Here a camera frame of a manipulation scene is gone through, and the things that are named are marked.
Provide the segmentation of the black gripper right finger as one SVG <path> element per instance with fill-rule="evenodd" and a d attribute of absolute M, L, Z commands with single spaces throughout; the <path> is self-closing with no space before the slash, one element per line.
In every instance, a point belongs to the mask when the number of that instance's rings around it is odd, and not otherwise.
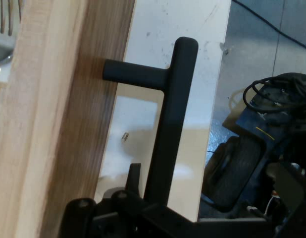
<path fill-rule="evenodd" d="M 274 226 L 263 219 L 206 219 L 191 222 L 173 210 L 152 206 L 142 211 L 146 238 L 272 238 Z"/>

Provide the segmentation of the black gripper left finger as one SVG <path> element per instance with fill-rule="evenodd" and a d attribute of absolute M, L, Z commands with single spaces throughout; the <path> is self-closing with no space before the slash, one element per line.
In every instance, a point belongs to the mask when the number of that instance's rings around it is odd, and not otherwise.
<path fill-rule="evenodd" d="M 143 199 L 139 196 L 141 164 L 132 163 L 124 188 L 96 203 L 90 198 L 70 201 L 63 214 L 64 238 L 130 238 Z"/>

